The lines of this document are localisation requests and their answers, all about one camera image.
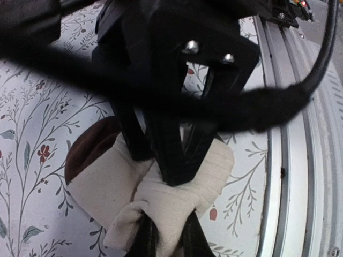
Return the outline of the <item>cream and brown sock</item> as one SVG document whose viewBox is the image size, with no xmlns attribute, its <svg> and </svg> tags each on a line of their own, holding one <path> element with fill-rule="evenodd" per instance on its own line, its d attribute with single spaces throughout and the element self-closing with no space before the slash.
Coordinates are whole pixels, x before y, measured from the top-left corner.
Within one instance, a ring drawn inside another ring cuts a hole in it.
<svg viewBox="0 0 343 257">
<path fill-rule="evenodd" d="M 183 256 L 182 232 L 189 215 L 212 206 L 234 167 L 231 148 L 214 140 L 195 178 L 171 187 L 155 160 L 134 161 L 115 117 L 89 127 L 71 146 L 65 182 L 75 202 L 106 231 L 105 247 L 128 256 L 140 218 L 158 230 L 156 256 Z"/>
</svg>

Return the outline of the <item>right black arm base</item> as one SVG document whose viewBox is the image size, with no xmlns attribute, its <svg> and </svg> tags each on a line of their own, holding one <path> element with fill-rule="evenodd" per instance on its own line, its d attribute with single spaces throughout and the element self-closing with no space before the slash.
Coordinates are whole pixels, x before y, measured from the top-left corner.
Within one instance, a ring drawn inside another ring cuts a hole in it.
<svg viewBox="0 0 343 257">
<path fill-rule="evenodd" d="M 308 1 L 257 1 L 260 7 L 259 15 L 266 21 L 279 27 L 299 27 L 297 18 L 314 22 L 312 9 Z"/>
</svg>

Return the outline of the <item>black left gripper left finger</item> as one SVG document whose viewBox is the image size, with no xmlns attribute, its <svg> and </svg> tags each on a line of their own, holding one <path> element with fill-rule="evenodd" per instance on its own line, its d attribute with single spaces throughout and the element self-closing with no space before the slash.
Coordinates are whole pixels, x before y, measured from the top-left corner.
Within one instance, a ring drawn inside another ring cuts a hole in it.
<svg viewBox="0 0 343 257">
<path fill-rule="evenodd" d="M 140 218 L 139 228 L 128 250 L 128 257 L 156 257 L 158 230 L 146 214 Z"/>
</svg>

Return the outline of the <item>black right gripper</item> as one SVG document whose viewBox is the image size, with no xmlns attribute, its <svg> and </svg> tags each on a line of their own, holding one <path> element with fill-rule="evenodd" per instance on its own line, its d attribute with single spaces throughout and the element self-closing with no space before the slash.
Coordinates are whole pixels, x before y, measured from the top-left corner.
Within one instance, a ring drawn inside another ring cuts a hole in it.
<svg viewBox="0 0 343 257">
<path fill-rule="evenodd" d="M 216 86 L 242 88 L 259 61 L 259 47 L 239 21 L 211 1 L 106 1 L 92 61 L 170 86 L 183 82 L 187 63 L 209 68 Z"/>
</svg>

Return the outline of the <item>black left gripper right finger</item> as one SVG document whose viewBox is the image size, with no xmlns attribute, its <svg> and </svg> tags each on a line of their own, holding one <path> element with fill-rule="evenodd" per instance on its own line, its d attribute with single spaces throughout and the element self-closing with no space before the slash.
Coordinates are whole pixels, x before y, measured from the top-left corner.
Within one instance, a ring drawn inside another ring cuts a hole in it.
<svg viewBox="0 0 343 257">
<path fill-rule="evenodd" d="M 183 256 L 185 257 L 215 257 L 195 211 L 193 211 L 184 225 Z"/>
</svg>

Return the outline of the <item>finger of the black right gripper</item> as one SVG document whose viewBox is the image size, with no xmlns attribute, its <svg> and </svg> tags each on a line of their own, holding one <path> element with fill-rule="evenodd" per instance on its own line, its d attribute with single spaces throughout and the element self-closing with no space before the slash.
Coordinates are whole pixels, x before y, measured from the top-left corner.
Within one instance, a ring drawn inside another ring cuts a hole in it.
<svg viewBox="0 0 343 257">
<path fill-rule="evenodd" d="M 209 67 L 203 86 L 192 93 L 174 88 L 179 95 L 197 100 L 221 102 L 230 93 L 240 93 L 249 72 L 230 64 Z M 185 184 L 195 177 L 217 134 L 217 126 L 182 121 L 180 118 L 144 113 L 146 132 L 163 180 L 170 186 Z"/>
<path fill-rule="evenodd" d="M 129 153 L 134 161 L 146 161 L 153 157 L 150 143 L 140 127 L 132 105 L 110 102 L 116 116 Z"/>
</svg>

